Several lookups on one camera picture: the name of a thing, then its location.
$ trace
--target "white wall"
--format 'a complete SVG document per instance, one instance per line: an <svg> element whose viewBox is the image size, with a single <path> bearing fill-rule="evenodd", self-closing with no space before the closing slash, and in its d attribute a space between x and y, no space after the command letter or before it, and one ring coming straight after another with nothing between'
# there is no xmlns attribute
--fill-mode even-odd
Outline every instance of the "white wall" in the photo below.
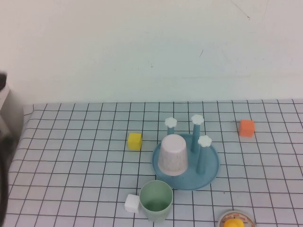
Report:
<svg viewBox="0 0 303 227"><path fill-rule="evenodd" d="M22 103L303 97L302 12L303 0L1 0L0 69Z"/></svg>

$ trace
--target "yellow toy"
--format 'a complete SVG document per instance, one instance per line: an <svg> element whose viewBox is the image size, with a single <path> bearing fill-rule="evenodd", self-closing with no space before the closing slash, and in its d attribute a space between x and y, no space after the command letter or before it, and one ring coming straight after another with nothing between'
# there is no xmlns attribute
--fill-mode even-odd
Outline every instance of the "yellow toy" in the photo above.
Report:
<svg viewBox="0 0 303 227"><path fill-rule="evenodd" d="M224 227L245 227L245 225L241 219L234 218L226 220Z"/></svg>
<svg viewBox="0 0 303 227"><path fill-rule="evenodd" d="M130 133L128 136L127 145L130 150L140 150L142 145L141 133Z"/></svg>

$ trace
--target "speckled cup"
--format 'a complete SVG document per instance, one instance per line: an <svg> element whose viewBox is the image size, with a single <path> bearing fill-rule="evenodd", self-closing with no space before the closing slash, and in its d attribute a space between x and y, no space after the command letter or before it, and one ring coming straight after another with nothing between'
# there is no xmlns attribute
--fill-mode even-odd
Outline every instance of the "speckled cup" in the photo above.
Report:
<svg viewBox="0 0 303 227"><path fill-rule="evenodd" d="M170 176L181 175L187 170L187 148L183 137L171 134L162 140L158 167L163 173Z"/></svg>

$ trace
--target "white flower cap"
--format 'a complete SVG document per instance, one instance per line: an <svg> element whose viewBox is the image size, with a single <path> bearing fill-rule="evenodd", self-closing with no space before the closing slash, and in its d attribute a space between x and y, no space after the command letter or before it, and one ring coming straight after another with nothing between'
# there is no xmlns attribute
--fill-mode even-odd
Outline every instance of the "white flower cap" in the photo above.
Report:
<svg viewBox="0 0 303 227"><path fill-rule="evenodd" d="M212 139L209 138L208 136L200 136L198 140L198 144L201 145L201 147L209 147L212 143Z"/></svg>
<svg viewBox="0 0 303 227"><path fill-rule="evenodd" d="M177 120L173 117L166 118L165 125L169 128L173 128L177 125Z"/></svg>
<svg viewBox="0 0 303 227"><path fill-rule="evenodd" d="M204 122L204 118L202 115L195 114L191 117L191 120L194 124L202 124Z"/></svg>

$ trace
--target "orange cube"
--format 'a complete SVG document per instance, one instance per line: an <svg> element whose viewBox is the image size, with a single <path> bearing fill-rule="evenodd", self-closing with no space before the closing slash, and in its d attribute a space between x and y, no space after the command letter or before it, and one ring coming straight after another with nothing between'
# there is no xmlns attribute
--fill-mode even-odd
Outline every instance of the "orange cube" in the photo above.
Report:
<svg viewBox="0 0 303 227"><path fill-rule="evenodd" d="M251 120L241 120L239 135L245 137L252 137L255 132L255 123Z"/></svg>

